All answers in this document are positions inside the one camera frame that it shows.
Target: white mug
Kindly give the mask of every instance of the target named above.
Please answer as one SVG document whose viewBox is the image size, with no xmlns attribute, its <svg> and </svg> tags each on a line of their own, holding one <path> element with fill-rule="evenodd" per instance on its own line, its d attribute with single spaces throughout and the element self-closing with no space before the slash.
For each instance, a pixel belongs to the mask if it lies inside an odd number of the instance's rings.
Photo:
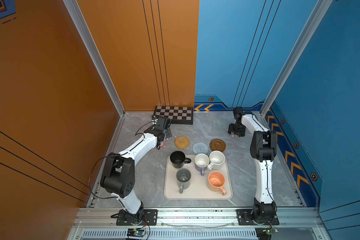
<svg viewBox="0 0 360 240">
<path fill-rule="evenodd" d="M 225 156 L 221 151 L 213 151 L 209 155 L 210 163 L 206 167 L 208 170 L 214 169 L 220 169 L 223 166 L 223 163 L 225 162 Z"/>
</svg>

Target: checkered pattern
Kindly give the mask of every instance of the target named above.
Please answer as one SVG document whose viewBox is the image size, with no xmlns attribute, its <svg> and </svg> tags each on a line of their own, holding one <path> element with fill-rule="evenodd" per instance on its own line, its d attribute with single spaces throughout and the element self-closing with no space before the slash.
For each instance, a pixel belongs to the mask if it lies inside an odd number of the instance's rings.
<svg viewBox="0 0 360 240">
<path fill-rule="evenodd" d="M 171 123 L 193 123 L 193 108 L 191 107 L 156 106 L 154 114 L 168 117 L 171 119 Z"/>
</svg>

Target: metal bracket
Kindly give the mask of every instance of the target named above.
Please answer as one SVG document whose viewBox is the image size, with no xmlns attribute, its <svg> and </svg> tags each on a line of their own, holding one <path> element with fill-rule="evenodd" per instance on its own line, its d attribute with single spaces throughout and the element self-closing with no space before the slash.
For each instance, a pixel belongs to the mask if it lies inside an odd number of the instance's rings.
<svg viewBox="0 0 360 240">
<path fill-rule="evenodd" d="M 256 224 L 253 221 L 252 209 L 236 209 L 237 220 L 240 226 L 244 225 L 267 225 L 267 224 Z M 279 219 L 275 215 L 271 220 L 272 225 L 279 225 Z"/>
<path fill-rule="evenodd" d="M 147 223 L 149 226 L 155 226 L 157 223 L 157 209 L 144 209 L 143 218 L 147 217 Z M 144 225 L 145 221 L 143 220 L 139 225 Z M 117 217 L 116 225 L 118 226 L 136 226 L 130 223 L 125 219 L 123 214 L 119 214 Z"/>
</svg>

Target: brown coaster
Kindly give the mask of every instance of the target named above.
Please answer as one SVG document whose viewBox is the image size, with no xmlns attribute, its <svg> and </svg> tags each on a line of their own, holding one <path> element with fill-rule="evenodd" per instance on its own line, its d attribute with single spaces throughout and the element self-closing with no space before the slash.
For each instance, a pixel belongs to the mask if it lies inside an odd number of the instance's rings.
<svg viewBox="0 0 360 240">
<path fill-rule="evenodd" d="M 180 136 L 175 139 L 175 146 L 180 149 L 187 148 L 189 146 L 189 139 L 184 136 Z"/>
<path fill-rule="evenodd" d="M 226 146 L 223 140 L 216 138 L 209 143 L 209 147 L 211 148 L 212 151 L 224 152 Z"/>
</svg>

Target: beige tray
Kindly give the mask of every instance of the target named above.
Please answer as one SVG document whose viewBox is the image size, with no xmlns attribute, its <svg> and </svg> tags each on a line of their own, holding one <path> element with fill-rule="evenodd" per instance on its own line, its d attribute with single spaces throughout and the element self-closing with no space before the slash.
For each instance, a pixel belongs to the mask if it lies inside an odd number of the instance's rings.
<svg viewBox="0 0 360 240">
<path fill-rule="evenodd" d="M 191 185 L 189 188 L 184 189 L 183 193 L 179 193 L 179 187 L 176 180 L 176 172 L 179 170 L 174 168 L 169 157 L 167 158 L 167 170 L 165 171 L 165 185 L 164 185 L 164 196 L 167 199 L 222 199 L 227 200 L 231 199 L 233 196 L 231 179 L 228 174 L 227 161 L 224 162 L 223 166 L 217 170 L 225 176 L 225 185 L 224 188 L 227 191 L 226 195 L 222 195 L 220 191 L 213 192 L 208 188 L 208 175 L 210 172 L 214 171 L 206 170 L 204 176 L 200 174 L 199 171 L 195 168 L 195 156 L 196 155 L 186 155 L 185 157 L 192 160 L 189 164 L 184 164 L 183 168 L 191 171 Z"/>
</svg>

